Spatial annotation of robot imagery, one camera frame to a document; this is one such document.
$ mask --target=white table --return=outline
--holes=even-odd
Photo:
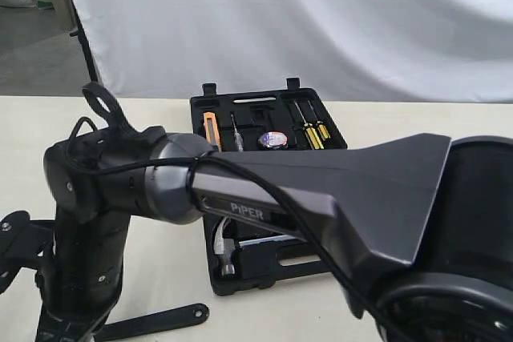
[[[135,128],[163,125],[190,132],[186,100],[124,99]],[[461,138],[513,137],[513,106],[326,103],[349,147],[365,147],[418,132]],[[83,99],[0,97],[2,124],[0,213],[25,209],[34,219],[53,218],[55,204],[42,172],[47,147],[65,139],[77,118],[93,116]],[[210,319],[193,328],[135,338],[139,342],[251,341],[377,342],[373,321],[355,320],[329,275],[280,282],[268,290],[217,297],[208,281],[201,222],[173,226],[134,218],[125,251],[123,294],[110,321],[203,302]],[[2,341],[32,342],[40,299],[34,273],[20,272],[0,296]]]

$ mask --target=tool case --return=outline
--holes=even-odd
[[[284,90],[219,95],[216,88],[215,83],[205,83],[203,96],[191,98],[192,129],[194,133],[206,137],[204,114],[213,112],[216,115],[221,151],[238,151],[234,140],[234,123],[243,138],[244,151],[312,150],[296,103],[307,122],[314,124],[322,121],[325,124],[330,137],[322,141],[325,149],[347,148],[317,92],[311,88],[300,88],[299,78],[287,78],[287,89]],[[262,150],[257,141],[269,131],[284,133],[288,139],[287,148]],[[216,215],[203,217],[208,272],[212,289],[218,296],[229,296],[251,288],[270,288],[278,280],[328,271],[319,260],[282,265],[283,260],[314,255],[306,242],[288,239],[236,248],[232,256],[235,274],[222,276],[220,261],[213,249],[214,235],[220,221],[221,218]],[[230,221],[224,230],[224,237],[234,239],[236,245],[248,239],[274,235],[278,234],[236,221]]]

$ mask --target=concrete floor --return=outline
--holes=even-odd
[[[0,95],[80,96],[88,81],[79,41],[53,10],[0,7]]]

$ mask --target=metal bracket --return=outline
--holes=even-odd
[[[53,242],[53,220],[30,220],[26,211],[15,211],[0,222],[0,294],[21,268],[39,269],[43,248]]]

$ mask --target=tripod leg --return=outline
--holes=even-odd
[[[97,334],[95,342],[123,340],[135,336],[146,336],[154,332],[167,332],[177,328],[188,328],[202,324],[208,318],[208,307],[204,304],[191,304],[149,316],[106,324]]]

